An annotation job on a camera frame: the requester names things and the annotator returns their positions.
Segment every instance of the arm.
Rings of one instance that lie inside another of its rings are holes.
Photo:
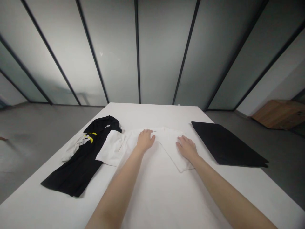
[[[85,229],[120,228],[136,183],[144,153],[153,145],[152,131],[143,130],[137,146],[112,180],[98,203]]]
[[[178,137],[180,153],[195,167],[215,203],[234,229],[272,228],[274,224],[197,153],[196,145],[185,136]]]

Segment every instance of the hand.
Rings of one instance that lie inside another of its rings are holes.
[[[145,153],[146,150],[151,148],[153,145],[156,136],[153,135],[152,138],[150,138],[150,135],[153,131],[152,130],[143,130],[138,137],[138,143],[136,148],[140,150],[141,152]]]
[[[176,145],[182,154],[186,159],[191,161],[194,157],[198,156],[197,149],[195,143],[191,140],[188,139],[185,136],[178,137],[181,143],[176,142]]]

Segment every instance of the forearm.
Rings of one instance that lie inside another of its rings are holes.
[[[197,155],[190,161],[213,200],[234,229],[276,228],[266,216],[200,156]]]
[[[95,228],[92,224],[97,224],[99,228],[120,228],[137,180],[143,155],[144,152],[137,147],[133,150],[119,174],[109,184],[86,228]]]

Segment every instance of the shirt sleeve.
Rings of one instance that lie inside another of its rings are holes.
[[[124,134],[121,134],[116,130],[111,130],[95,159],[102,161],[107,165],[117,166],[122,154],[120,148],[125,137]]]
[[[64,154],[61,157],[62,162],[67,162],[68,160],[71,159],[71,157],[78,150],[79,146],[82,145],[84,136],[85,136],[85,134],[80,132],[80,133],[77,133],[73,138],[70,139],[70,141],[68,142],[68,146],[67,146]]]

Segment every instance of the black t-shirt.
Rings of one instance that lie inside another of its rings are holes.
[[[112,116],[94,120],[84,131],[89,138],[69,161],[52,172],[41,185],[70,196],[79,197],[103,164],[95,160],[111,130],[122,132]]]

